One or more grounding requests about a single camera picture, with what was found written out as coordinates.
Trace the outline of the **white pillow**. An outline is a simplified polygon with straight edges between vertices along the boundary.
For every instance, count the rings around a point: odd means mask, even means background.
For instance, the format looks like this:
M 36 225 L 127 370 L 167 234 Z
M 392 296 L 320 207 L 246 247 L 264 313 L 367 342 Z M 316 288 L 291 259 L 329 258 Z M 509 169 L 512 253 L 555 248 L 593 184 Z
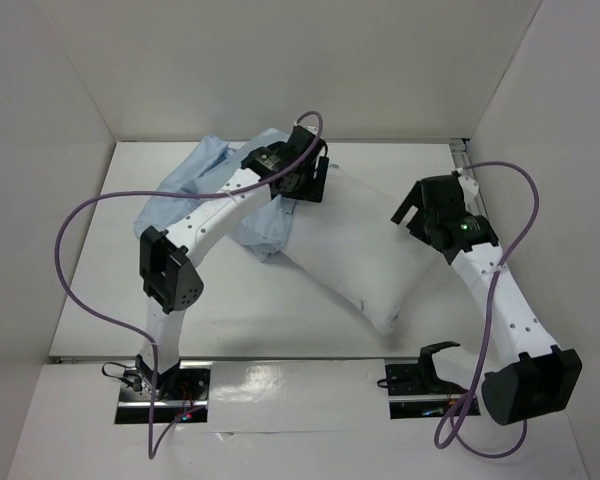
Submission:
M 353 305 L 383 337 L 436 252 L 390 221 L 399 202 L 331 167 L 323 200 L 299 202 L 282 253 Z

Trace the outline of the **light blue pillowcase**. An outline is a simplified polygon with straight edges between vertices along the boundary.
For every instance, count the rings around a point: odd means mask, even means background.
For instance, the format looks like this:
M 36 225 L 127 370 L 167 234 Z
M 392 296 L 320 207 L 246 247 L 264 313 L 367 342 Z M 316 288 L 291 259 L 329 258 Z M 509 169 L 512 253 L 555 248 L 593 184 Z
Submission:
M 251 151 L 276 142 L 284 142 L 288 137 L 287 133 L 271 128 L 241 147 L 233 148 L 228 141 L 207 135 L 188 157 L 161 181 L 158 190 L 169 194 L 202 194 L 224 190 L 228 180 Z M 151 197 L 134 222 L 134 234 L 140 237 L 149 226 L 164 230 L 200 205 L 199 199 Z M 230 237 L 241 246 L 250 249 L 253 255 L 263 262 L 286 245 L 295 205 L 293 200 L 277 197 L 245 217 L 230 232 Z

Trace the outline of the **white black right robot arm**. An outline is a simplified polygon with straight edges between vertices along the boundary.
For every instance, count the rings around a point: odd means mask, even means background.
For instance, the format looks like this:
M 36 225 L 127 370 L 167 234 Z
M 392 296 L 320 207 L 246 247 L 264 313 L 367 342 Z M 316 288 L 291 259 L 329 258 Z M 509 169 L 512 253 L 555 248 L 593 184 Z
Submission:
M 393 214 L 407 213 L 409 233 L 440 252 L 491 321 L 490 337 L 502 369 L 481 387 L 491 418 L 509 425 L 566 408 L 582 371 L 573 349 L 564 350 L 532 311 L 503 258 L 489 221 L 466 209 L 458 174 L 417 181 Z

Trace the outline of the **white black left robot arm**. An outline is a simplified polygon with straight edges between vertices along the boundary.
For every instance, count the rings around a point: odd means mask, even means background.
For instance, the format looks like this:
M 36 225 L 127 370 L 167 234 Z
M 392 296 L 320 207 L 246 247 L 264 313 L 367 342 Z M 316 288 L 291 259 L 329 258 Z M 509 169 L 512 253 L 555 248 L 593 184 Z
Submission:
M 257 184 L 289 166 L 297 155 L 289 142 L 277 142 L 250 152 L 218 190 L 176 223 L 159 231 L 145 229 L 140 237 L 140 275 L 147 295 L 146 331 L 150 336 L 136 357 L 143 389 L 156 399 L 177 387 L 179 343 L 185 312 L 204 291 L 198 267 L 207 253 L 255 210 L 279 197 L 322 200 L 329 159 L 324 141 L 299 167 L 271 184 Z

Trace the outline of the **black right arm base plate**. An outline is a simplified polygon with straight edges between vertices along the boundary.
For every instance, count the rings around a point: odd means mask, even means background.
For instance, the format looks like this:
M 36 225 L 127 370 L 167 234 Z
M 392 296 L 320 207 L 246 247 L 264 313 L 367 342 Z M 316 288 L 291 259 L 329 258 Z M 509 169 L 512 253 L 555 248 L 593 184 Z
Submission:
M 466 393 L 456 384 L 429 378 L 414 361 L 387 363 L 376 385 L 388 395 L 392 420 L 442 418 Z

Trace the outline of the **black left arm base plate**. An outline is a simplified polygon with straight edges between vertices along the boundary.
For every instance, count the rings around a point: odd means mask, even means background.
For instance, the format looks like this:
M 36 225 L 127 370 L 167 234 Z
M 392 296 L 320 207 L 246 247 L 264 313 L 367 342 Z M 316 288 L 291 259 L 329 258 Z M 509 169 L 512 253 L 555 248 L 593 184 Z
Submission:
M 101 373 L 120 382 L 114 423 L 147 424 L 151 386 L 135 366 L 106 362 Z M 211 380 L 211 364 L 183 361 L 180 370 L 163 384 L 156 397 L 154 422 L 168 424 L 174 418 L 180 423 L 206 423 Z

